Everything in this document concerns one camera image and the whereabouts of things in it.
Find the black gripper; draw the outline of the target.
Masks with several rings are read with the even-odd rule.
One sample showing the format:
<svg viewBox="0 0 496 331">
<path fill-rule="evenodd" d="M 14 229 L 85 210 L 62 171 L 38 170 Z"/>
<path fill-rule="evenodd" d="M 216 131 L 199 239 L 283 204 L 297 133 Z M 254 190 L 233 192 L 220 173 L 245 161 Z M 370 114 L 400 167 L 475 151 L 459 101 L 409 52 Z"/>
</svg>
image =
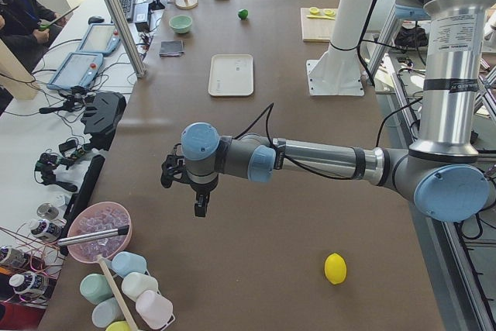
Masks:
<svg viewBox="0 0 496 331">
<path fill-rule="evenodd" d="M 219 176 L 217 174 L 209 174 L 206 176 L 198 176 L 188 174 L 191 188 L 197 192 L 195 200 L 195 216 L 205 217 L 205 209 L 208 208 L 211 191 L 213 191 L 218 183 Z"/>
</svg>

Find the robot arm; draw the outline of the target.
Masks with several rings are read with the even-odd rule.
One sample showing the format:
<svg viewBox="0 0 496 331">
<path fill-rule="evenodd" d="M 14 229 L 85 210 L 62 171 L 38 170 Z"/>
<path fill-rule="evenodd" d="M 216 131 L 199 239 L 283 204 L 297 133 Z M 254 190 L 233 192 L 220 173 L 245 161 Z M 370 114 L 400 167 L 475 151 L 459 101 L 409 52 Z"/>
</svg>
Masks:
<svg viewBox="0 0 496 331">
<path fill-rule="evenodd" d="M 432 219 L 460 222 L 491 204 L 491 184 L 471 145 L 486 11 L 495 0 L 396 0 L 399 11 L 422 8 L 431 19 L 421 124 L 406 150 L 338 147 L 246 134 L 220 136 L 205 122 L 181 134 L 181 180 L 206 214 L 220 174 L 269 181 L 295 165 L 335 180 L 366 180 L 411 201 Z"/>
</svg>

